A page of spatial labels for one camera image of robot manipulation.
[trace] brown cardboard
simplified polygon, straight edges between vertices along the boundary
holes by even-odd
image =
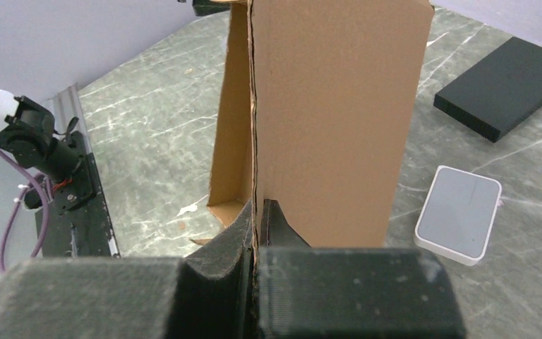
[[[432,17],[428,0],[232,4],[210,210],[228,225],[254,197],[260,220],[275,199],[311,246],[382,246]]]

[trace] gray marble surface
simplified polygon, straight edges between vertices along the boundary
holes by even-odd
[[[81,91],[124,256],[185,256],[219,232],[207,200],[226,13],[185,27]],[[485,258],[443,259],[470,338],[542,338],[542,108],[496,144],[433,108],[433,96],[509,35],[437,8],[386,243],[413,246],[438,165],[499,180]]]

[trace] open cardboard box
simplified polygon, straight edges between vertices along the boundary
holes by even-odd
[[[433,7],[232,2],[208,207],[278,200],[311,246],[383,245]]]

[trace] white wall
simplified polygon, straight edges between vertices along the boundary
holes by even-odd
[[[0,0],[0,88],[42,101],[194,19],[176,0]]]
[[[432,0],[431,2],[542,46],[542,0]]]

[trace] tabletop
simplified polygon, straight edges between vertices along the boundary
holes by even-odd
[[[197,20],[80,92],[123,256],[185,256],[219,232],[205,205],[227,25]],[[486,256],[442,259],[470,338],[542,338],[542,108],[494,144],[433,107],[509,37],[436,8],[387,231],[387,246],[414,246],[439,165],[502,184]]]

